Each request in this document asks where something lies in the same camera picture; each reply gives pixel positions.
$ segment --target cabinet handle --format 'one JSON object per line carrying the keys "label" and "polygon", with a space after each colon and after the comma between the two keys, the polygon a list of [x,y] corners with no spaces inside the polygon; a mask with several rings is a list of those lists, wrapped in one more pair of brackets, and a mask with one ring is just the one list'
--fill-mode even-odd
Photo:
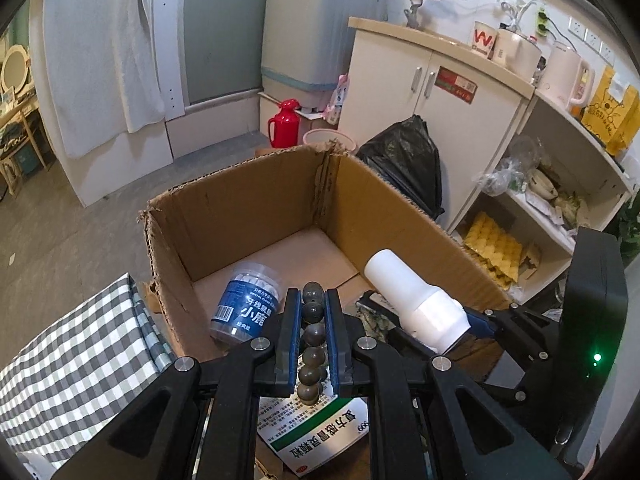
{"label": "cabinet handle", "polygon": [[415,69],[414,80],[411,81],[411,92],[414,94],[418,91],[418,83],[420,83],[420,78],[422,76],[422,67],[419,66]]}
{"label": "cabinet handle", "polygon": [[433,83],[436,81],[436,73],[429,72],[429,78],[427,79],[427,85],[424,89],[424,98],[428,99],[431,95],[431,89],[433,88]]}

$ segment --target plastic bag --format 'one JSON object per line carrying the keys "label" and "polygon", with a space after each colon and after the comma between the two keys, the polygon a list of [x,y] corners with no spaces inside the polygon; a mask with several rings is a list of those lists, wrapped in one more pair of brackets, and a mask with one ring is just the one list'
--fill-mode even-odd
{"label": "plastic bag", "polygon": [[518,193],[524,192],[527,181],[545,156],[539,139],[531,139],[525,135],[514,137],[507,148],[505,158],[498,162],[491,173],[478,175],[474,181],[482,192],[489,196],[498,196],[508,189]]}
{"label": "plastic bag", "polygon": [[357,157],[434,220],[444,213],[440,155],[420,116],[392,124]]}
{"label": "plastic bag", "polygon": [[342,103],[347,97],[347,90],[349,89],[349,76],[343,74],[338,78],[338,86],[335,88],[334,93],[329,99],[329,104],[322,112],[322,118],[329,124],[334,126],[340,121],[340,114],[342,113]]}
{"label": "plastic bag", "polygon": [[520,171],[520,165],[510,157],[498,162],[498,166],[491,173],[481,174],[474,179],[476,184],[481,186],[482,192],[489,196],[501,195],[512,185],[517,187],[524,180],[525,174]]}

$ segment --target tiled wall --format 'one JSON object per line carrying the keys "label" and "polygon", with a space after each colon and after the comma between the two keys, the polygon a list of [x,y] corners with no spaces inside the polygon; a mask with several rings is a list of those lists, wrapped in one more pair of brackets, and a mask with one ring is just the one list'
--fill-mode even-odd
{"label": "tiled wall", "polygon": [[[620,42],[614,39],[608,30],[604,30],[603,26],[600,25],[597,20],[592,18],[590,14],[569,0],[537,1],[545,6],[545,12],[547,15],[560,28],[561,32],[571,39],[578,53],[583,56],[591,66],[593,66],[596,72],[596,83],[594,84],[593,91],[595,91],[597,83],[602,76],[606,62],[599,56],[599,54],[588,47],[587,44],[579,41],[575,36],[572,36],[569,33],[567,26],[570,16],[577,18],[587,28],[596,32],[600,39],[612,48],[616,55],[614,62],[614,69],[616,72],[619,72],[632,85],[640,89],[640,77],[638,76],[638,72],[636,72],[633,63],[626,54],[626,51],[620,45]],[[404,17],[403,9],[408,8],[408,6],[408,0],[389,0],[389,21],[405,24],[406,19]],[[507,15],[502,12],[496,0],[425,0],[420,8],[420,18],[422,20],[422,26],[425,29],[434,30],[439,34],[445,34],[446,36],[465,42],[468,42],[470,39],[474,21],[476,20],[485,22],[496,28],[500,22],[509,22]],[[533,35],[535,23],[536,7],[531,6],[520,22],[522,31],[527,35]],[[559,41],[565,42],[559,37],[551,25],[549,28],[555,33]],[[542,50],[543,56],[547,58],[552,45],[553,40],[550,36],[538,39],[538,46]],[[640,160],[640,135],[636,137],[630,152],[637,160]]]}

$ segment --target gray bead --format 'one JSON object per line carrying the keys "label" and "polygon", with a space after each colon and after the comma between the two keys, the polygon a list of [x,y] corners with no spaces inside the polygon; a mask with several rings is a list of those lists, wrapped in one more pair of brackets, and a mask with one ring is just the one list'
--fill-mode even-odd
{"label": "gray bead", "polygon": [[303,402],[305,400],[317,399],[320,396],[317,384],[312,384],[311,386],[306,386],[306,384],[299,384],[297,393],[298,398]]}
{"label": "gray bead", "polygon": [[311,367],[318,368],[324,364],[324,349],[322,348],[307,348],[302,354],[302,362]]}
{"label": "gray bead", "polygon": [[311,300],[302,306],[302,319],[307,323],[318,323],[324,317],[324,305],[316,300]]}
{"label": "gray bead", "polygon": [[302,404],[304,404],[305,406],[313,406],[314,404],[318,403],[318,400],[320,400],[320,396],[314,397],[311,400],[302,400],[302,399],[300,399],[300,402],[302,402]]}
{"label": "gray bead", "polygon": [[324,344],[326,340],[324,325],[321,323],[313,323],[313,325],[309,325],[305,328],[305,333],[302,337],[305,339],[305,343],[309,346],[320,346]]}
{"label": "gray bead", "polygon": [[308,282],[302,289],[302,302],[316,300],[319,303],[324,303],[324,289],[320,283]]}
{"label": "gray bead", "polygon": [[322,373],[320,368],[312,368],[311,366],[304,365],[298,372],[298,378],[300,382],[306,386],[312,386],[316,384],[321,377]]}

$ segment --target white kettle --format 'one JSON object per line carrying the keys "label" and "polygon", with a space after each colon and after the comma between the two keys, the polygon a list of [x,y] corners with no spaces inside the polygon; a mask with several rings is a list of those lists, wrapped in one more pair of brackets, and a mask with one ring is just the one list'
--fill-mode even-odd
{"label": "white kettle", "polygon": [[[587,71],[587,82],[581,97],[577,97],[580,81]],[[554,43],[551,56],[540,79],[538,91],[558,104],[562,109],[584,107],[591,95],[595,72],[587,61],[559,41]]]}

